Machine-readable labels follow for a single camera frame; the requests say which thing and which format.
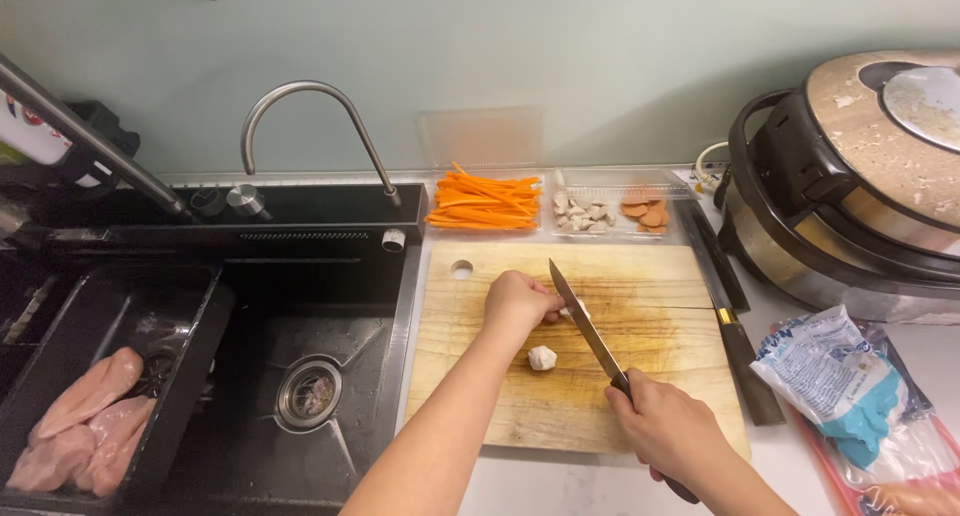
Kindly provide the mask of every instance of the cable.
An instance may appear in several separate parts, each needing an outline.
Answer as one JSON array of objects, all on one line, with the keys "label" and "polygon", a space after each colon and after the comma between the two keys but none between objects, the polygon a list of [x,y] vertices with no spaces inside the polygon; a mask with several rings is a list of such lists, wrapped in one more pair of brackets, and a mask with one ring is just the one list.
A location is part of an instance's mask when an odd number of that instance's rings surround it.
[{"label": "cable", "polygon": [[700,155],[697,156],[697,163],[693,166],[693,176],[696,177],[698,180],[700,180],[700,183],[702,184],[702,188],[704,190],[707,190],[711,193],[715,192],[717,190],[717,186],[720,185],[720,180],[723,178],[723,177],[718,177],[717,175],[708,175],[704,173],[704,170],[703,170],[704,156],[715,151],[718,148],[725,147],[728,144],[729,143],[727,141],[724,141],[722,143],[717,143],[715,145],[710,146],[709,148],[704,150],[702,153],[700,153]]}]

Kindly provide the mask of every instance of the stainless steel faucet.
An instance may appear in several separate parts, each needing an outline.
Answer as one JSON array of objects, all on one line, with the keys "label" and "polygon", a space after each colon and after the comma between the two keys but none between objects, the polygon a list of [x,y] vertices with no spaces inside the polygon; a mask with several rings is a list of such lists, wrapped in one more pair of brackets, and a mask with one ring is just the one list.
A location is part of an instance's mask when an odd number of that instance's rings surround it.
[{"label": "stainless steel faucet", "polygon": [[360,140],[363,141],[363,146],[366,148],[366,153],[369,154],[369,160],[373,162],[373,167],[376,170],[376,173],[380,176],[380,179],[383,181],[383,191],[390,198],[390,202],[394,206],[401,205],[401,196],[397,193],[397,189],[393,184],[390,183],[390,178],[387,177],[387,172],[383,169],[383,164],[380,163],[380,156],[377,155],[377,150],[374,149],[374,143],[370,141],[370,136],[367,135],[367,129],[363,127],[363,122],[360,121],[360,115],[357,114],[357,109],[354,107],[354,104],[344,95],[343,92],[337,90],[336,88],[326,84],[325,82],[318,82],[316,80],[294,80],[286,84],[282,84],[277,88],[274,88],[270,92],[267,92],[267,95],[263,98],[260,98],[260,101],[253,106],[250,110],[249,115],[246,116],[246,122],[243,125],[243,145],[240,147],[240,154],[243,157],[243,168],[246,170],[248,175],[253,175],[257,172],[257,167],[254,164],[254,130],[257,129],[257,124],[260,122],[260,118],[263,117],[263,113],[270,108],[270,105],[275,104],[284,96],[293,94],[294,92],[301,92],[303,90],[313,90],[316,92],[323,92],[325,94],[330,94],[336,98],[343,108],[346,109],[346,114],[350,115],[350,119],[353,120],[353,126],[357,129],[357,133],[360,135]]}]

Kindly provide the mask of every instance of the black sink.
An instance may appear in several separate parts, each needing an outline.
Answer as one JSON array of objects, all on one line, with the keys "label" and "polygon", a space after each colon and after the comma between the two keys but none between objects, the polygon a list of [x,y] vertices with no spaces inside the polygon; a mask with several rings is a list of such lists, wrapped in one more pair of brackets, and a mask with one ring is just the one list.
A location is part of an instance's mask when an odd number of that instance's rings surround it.
[{"label": "black sink", "polygon": [[[144,510],[336,513],[393,436],[402,367],[390,345],[403,269],[390,254],[226,265],[237,305],[210,387],[161,497]],[[309,424],[324,410],[305,408],[303,395],[320,376],[340,377],[339,399]]]}]

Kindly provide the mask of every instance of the wooden cutting board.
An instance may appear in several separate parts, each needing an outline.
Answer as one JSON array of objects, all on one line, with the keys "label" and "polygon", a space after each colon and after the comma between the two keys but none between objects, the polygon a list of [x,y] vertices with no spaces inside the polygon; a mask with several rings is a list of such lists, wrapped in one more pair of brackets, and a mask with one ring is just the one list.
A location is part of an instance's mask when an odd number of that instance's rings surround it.
[{"label": "wooden cutting board", "polygon": [[[620,367],[640,368],[702,399],[733,447],[750,459],[737,389],[709,293],[686,246],[439,242],[433,248],[405,420],[423,405],[474,339],[487,289],[520,270],[553,288],[552,258]],[[466,279],[453,268],[469,263]],[[531,369],[546,345],[557,366]],[[610,382],[569,318],[541,324],[516,354],[484,442],[587,452],[631,452],[603,389]]]}]

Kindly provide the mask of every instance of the knife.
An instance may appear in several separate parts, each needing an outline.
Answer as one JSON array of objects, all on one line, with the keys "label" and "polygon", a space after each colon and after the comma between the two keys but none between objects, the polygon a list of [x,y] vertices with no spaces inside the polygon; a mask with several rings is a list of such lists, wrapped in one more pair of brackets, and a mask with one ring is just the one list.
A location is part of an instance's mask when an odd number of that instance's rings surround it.
[{"label": "knife", "polygon": [[730,297],[724,288],[722,278],[717,273],[716,265],[711,260],[707,244],[697,230],[693,217],[693,203],[698,202],[696,200],[677,201],[675,206],[680,222],[683,223],[683,229],[687,232],[686,237],[690,240],[690,247],[697,258],[697,264],[700,265],[703,281],[707,285],[706,289],[713,300],[713,308],[720,325],[720,336],[723,338],[723,347],[727,353],[726,360],[729,362],[733,376],[736,377],[736,384],[740,386],[743,399],[747,402],[750,418],[755,425],[786,424],[786,417],[777,403],[774,391],[750,368],[750,363],[756,358],[757,352],[753,349],[754,346],[750,343],[746,330],[736,317],[737,313],[730,304]]},{"label": "knife", "polygon": [[[610,354],[610,350],[607,349],[606,346],[607,344],[603,343],[600,333],[597,332],[597,329],[593,325],[594,323],[591,323],[591,320],[587,317],[587,313],[584,311],[582,305],[580,305],[580,302],[577,301],[577,296],[573,293],[573,289],[570,288],[567,280],[563,278],[564,275],[560,273],[553,259],[548,260],[550,261],[550,276],[553,277],[553,284],[557,288],[557,293],[564,298],[563,301],[567,303],[566,310],[570,312],[570,317],[573,318],[573,322],[580,328],[580,333],[584,339],[587,340],[586,343],[590,345],[594,353],[593,355],[600,361],[604,373],[609,377],[609,385],[617,388],[620,392],[626,394],[630,401],[633,401],[634,396],[630,393],[630,381],[627,379],[627,374],[620,369],[613,355]],[[663,477],[666,485],[670,486],[673,493],[680,496],[679,498],[694,504],[700,502],[700,499],[686,488],[687,486],[680,484],[666,474],[664,474]]]}]

